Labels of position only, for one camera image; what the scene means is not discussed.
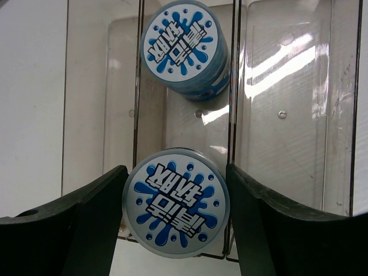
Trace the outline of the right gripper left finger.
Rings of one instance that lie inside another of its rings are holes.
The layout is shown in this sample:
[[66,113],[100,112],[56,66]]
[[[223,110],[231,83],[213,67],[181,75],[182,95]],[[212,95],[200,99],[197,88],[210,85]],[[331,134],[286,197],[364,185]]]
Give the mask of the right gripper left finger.
[[128,170],[1,218],[1,275],[109,275]]

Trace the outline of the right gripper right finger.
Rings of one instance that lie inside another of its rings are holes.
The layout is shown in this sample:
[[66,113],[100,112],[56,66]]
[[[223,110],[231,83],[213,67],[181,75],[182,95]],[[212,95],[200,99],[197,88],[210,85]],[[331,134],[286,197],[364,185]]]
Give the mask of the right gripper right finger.
[[367,214],[308,207],[234,164],[226,167],[226,183],[242,275],[367,274]]

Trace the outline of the blue white round jar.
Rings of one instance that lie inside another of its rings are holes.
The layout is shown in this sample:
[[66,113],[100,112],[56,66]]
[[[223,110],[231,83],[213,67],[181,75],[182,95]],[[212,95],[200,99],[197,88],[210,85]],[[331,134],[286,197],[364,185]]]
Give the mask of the blue white round jar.
[[169,148],[140,162],[122,193],[124,222],[136,241],[165,258],[210,249],[230,215],[225,178],[202,152]]

